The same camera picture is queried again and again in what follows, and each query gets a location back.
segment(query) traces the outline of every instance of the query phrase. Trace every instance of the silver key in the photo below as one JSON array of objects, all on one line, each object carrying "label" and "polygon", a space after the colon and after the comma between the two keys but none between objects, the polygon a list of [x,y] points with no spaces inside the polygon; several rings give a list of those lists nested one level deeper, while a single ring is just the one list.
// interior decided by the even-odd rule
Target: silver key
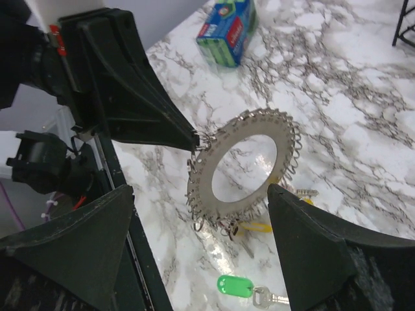
[{"label": "silver key", "polygon": [[318,191],[313,189],[297,189],[294,191],[294,194],[299,197],[308,196],[311,198],[313,196],[318,196]]},{"label": "silver key", "polygon": [[242,247],[248,253],[249,257],[251,257],[252,259],[254,258],[254,252],[252,251],[252,249],[250,249],[250,247],[246,243],[245,229],[243,229],[241,226],[237,224],[231,226],[231,230],[229,232],[229,238],[231,239],[232,242],[242,245]]},{"label": "silver key", "polygon": [[268,310],[268,308],[277,303],[289,305],[288,297],[278,296],[270,292],[267,287],[254,287],[254,294],[252,296],[254,306],[259,309]]}]

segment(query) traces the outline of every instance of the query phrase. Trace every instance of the box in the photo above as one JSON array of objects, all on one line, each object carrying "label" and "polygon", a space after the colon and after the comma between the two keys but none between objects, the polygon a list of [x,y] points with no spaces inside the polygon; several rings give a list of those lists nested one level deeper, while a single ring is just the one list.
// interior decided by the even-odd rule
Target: box
[{"label": "box", "polygon": [[209,63],[237,67],[257,26],[254,0],[218,0],[196,42]]}]

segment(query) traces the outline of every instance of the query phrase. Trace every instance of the printed label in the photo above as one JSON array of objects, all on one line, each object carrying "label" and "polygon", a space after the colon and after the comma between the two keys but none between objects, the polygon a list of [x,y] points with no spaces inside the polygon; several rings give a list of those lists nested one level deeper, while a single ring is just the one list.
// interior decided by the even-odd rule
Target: printed label
[{"label": "printed label", "polygon": [[241,19],[239,17],[235,18],[235,21],[233,22],[228,35],[226,36],[226,39],[229,42],[231,48],[235,47],[235,44],[238,42],[238,39],[241,36],[243,30],[244,25],[242,24]]},{"label": "printed label", "polygon": [[209,28],[209,24],[203,25],[202,29],[200,29],[199,37],[203,36],[208,28]]}]

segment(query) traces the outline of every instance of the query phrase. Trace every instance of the metal frame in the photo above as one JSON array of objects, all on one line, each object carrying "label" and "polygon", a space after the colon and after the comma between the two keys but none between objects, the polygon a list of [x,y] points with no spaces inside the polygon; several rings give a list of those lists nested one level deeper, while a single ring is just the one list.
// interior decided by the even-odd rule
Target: metal frame
[{"label": "metal frame", "polygon": [[398,39],[402,40],[403,42],[410,45],[411,47],[415,47],[415,42],[410,41],[409,39],[407,39],[405,37],[406,33],[410,32],[410,31],[415,32],[415,24],[413,24],[411,26],[408,26],[403,32],[401,32],[403,18],[415,10],[415,6],[413,6],[412,8],[409,8],[408,10],[407,10],[407,7],[408,7],[408,0],[404,0],[403,5],[402,5],[402,9],[401,9],[401,13],[399,15],[399,21],[398,21],[397,26],[396,26],[394,40],[392,42],[393,47],[396,46],[396,42],[397,42]]}]

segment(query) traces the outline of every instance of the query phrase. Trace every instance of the red wire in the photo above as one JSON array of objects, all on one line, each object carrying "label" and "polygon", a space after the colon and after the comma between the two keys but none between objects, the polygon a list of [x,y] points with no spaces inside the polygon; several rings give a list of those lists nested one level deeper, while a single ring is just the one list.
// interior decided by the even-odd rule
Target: red wire
[{"label": "red wire", "polygon": [[77,210],[82,205],[82,203],[85,202],[85,200],[86,200],[86,196],[81,196],[78,203],[75,204],[75,206],[72,208],[72,210],[74,210],[74,211]]}]

